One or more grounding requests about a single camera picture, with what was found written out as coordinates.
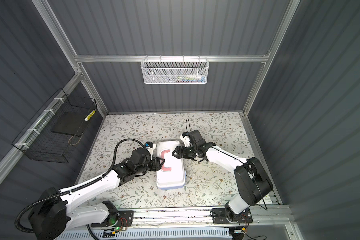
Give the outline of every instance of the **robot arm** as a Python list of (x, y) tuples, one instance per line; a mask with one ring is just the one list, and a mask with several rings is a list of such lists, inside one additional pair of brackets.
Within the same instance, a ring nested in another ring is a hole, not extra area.
[[(59, 191), (54, 187), (45, 190), (40, 199), (53, 197), (59, 192), (69, 192), (69, 194), (51, 198), (32, 208), (28, 220), (37, 239), (54, 239), (64, 230), (91, 223), (105, 223), (110, 227), (119, 223), (120, 215), (110, 201), (103, 201), (96, 206), (77, 206), (102, 192), (133, 180), (138, 176), (137, 174), (144, 175), (148, 170), (160, 170), (165, 160), (152, 157), (155, 148), (154, 143), (147, 142), (145, 148), (139, 147), (132, 151), (130, 158), (115, 164), (106, 176), (93, 184), (88, 185), (99, 176)], [(88, 186), (74, 191), (83, 185)]]
[(222, 150), (213, 142), (206, 143), (198, 130), (184, 132), (180, 138), (184, 146), (178, 146), (173, 151), (174, 157), (192, 160), (200, 157), (235, 175), (239, 193), (225, 205), (225, 215), (231, 222), (238, 220), (243, 210), (254, 206), (273, 190), (273, 185), (257, 158), (245, 159)]

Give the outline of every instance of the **white plastic container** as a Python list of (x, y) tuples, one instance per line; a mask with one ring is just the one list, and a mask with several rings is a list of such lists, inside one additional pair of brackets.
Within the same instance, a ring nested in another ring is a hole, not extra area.
[(208, 59), (147, 57), (141, 60), (146, 84), (206, 84), (208, 69)]
[(183, 159), (172, 156), (172, 152), (179, 145), (179, 141), (159, 142), (157, 144), (157, 156), (165, 159), (164, 165), (157, 171), (156, 184), (159, 189), (176, 189), (185, 185), (186, 175)]

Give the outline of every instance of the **container lid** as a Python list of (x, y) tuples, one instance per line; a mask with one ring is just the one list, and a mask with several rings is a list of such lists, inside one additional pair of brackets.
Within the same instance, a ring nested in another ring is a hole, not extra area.
[(157, 171), (156, 184), (159, 188), (181, 187), (185, 184), (183, 159), (172, 156), (172, 152), (179, 145), (179, 141), (157, 144), (157, 156), (165, 159), (164, 165)]

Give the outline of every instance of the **red wire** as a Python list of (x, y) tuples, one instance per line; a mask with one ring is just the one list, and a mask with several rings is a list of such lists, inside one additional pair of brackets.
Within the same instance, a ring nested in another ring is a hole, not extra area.
[(125, 219), (125, 218), (123, 218), (123, 217), (121, 217), (121, 226), (123, 226), (123, 219), (125, 220), (125, 223), (127, 224), (127, 226), (128, 226), (128, 222), (127, 222), (127, 220)]
[(247, 233), (248, 232), (247, 227), (249, 226), (249, 224), (247, 223), (247, 221), (243, 217), (241, 217), (241, 218), (244, 220), (245, 224), (247, 225), (246, 228), (245, 228), (245, 230), (246, 230), (245, 232)]
[(243, 217), (241, 217), (243, 220), (244, 220), (244, 222), (245, 222), (245, 224), (247, 225), (247, 227), (249, 226), (249, 224), (247, 223), (247, 221), (243, 218)]

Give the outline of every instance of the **wire mesh basket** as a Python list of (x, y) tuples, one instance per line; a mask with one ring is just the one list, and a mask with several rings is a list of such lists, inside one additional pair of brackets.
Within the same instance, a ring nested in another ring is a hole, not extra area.
[(12, 145), (31, 160), (68, 163), (96, 109), (94, 99), (64, 95), (44, 110), (47, 113), (34, 128), (24, 128), (28, 137), (23, 142), (19, 134)]
[(141, 60), (146, 84), (206, 84), (209, 62), (206, 61), (150, 61)]

